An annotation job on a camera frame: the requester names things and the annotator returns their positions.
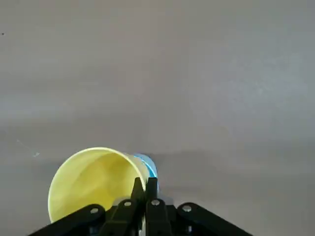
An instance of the paper cup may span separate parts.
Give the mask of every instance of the paper cup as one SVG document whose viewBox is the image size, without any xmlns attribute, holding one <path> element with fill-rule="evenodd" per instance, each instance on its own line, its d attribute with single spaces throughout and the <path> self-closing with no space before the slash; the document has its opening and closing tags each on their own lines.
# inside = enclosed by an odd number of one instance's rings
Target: paper cup
<svg viewBox="0 0 315 236">
<path fill-rule="evenodd" d="M 100 204 L 108 210 L 115 199 L 131 195 L 136 177 L 140 177 L 145 190 L 150 171 L 140 157 L 105 147 L 74 154 L 59 167 L 50 185 L 50 221 L 55 222 L 89 204 Z M 152 177 L 156 177 L 156 168 Z"/>
</svg>

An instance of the gray surface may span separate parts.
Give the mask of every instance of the gray surface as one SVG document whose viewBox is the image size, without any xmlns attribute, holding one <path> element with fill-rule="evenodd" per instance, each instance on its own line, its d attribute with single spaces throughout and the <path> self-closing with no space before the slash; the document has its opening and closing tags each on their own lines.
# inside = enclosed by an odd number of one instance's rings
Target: gray surface
<svg viewBox="0 0 315 236">
<path fill-rule="evenodd" d="M 314 22 L 307 0 L 0 0 L 1 235 L 48 223 L 93 146 L 151 153 L 176 204 L 313 235 Z"/>
</svg>

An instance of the screw head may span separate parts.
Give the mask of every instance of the screw head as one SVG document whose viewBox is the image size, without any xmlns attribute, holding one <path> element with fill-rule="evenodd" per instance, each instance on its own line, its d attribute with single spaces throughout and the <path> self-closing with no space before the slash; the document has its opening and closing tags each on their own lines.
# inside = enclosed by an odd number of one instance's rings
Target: screw head
<svg viewBox="0 0 315 236">
<path fill-rule="evenodd" d="M 124 206 L 126 206 L 126 207 L 131 206 L 131 202 L 125 202 L 125 203 L 124 203 Z"/>
<path fill-rule="evenodd" d="M 190 211 L 191 211 L 191 206 L 184 205 L 184 206 L 183 206 L 183 211 L 184 211 L 184 212 L 190 212 Z"/>
<path fill-rule="evenodd" d="M 159 205 L 159 200 L 158 199 L 154 199 L 154 200 L 152 200 L 151 204 L 154 205 L 154 206 L 157 206 L 157 205 Z"/>
<path fill-rule="evenodd" d="M 91 214 L 98 213 L 98 208 L 92 208 L 90 211 Z"/>
</svg>

